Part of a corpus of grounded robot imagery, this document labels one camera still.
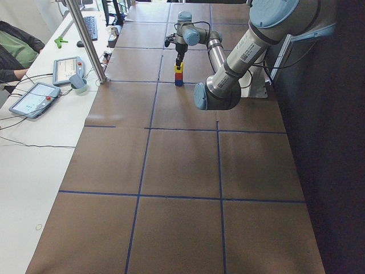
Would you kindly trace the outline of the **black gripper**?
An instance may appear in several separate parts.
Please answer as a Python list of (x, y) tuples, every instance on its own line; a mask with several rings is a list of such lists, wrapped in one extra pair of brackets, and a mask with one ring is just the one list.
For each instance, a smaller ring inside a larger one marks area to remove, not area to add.
[(183, 62), (184, 55), (187, 52), (187, 44), (177, 43), (175, 45), (175, 49), (177, 51), (177, 58), (176, 58), (175, 66), (180, 67)]

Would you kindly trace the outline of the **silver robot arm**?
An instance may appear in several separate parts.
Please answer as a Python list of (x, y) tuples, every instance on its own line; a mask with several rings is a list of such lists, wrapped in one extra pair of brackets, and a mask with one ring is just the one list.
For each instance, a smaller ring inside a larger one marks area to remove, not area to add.
[(175, 44), (176, 67), (181, 67), (188, 46), (205, 45), (214, 74), (194, 88), (200, 110), (230, 110), (241, 97), (239, 80), (272, 45), (290, 34), (298, 39), (318, 39), (334, 32), (337, 1), (247, 1), (249, 27), (232, 52), (225, 56), (220, 34), (196, 27), (192, 15), (178, 14), (176, 32), (165, 45)]

